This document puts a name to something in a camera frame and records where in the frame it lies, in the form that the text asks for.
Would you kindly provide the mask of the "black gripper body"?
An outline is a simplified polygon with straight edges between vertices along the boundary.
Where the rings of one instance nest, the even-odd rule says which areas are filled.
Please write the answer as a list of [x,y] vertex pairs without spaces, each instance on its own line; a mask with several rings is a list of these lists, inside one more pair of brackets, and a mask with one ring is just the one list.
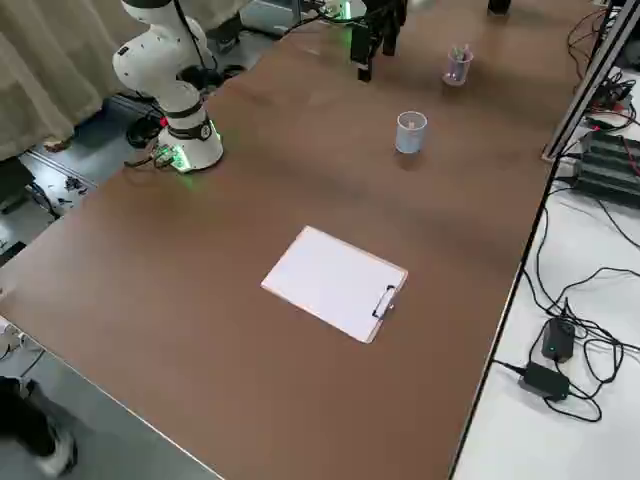
[[366,7],[361,22],[369,27],[401,29],[406,22],[405,0],[363,0]]

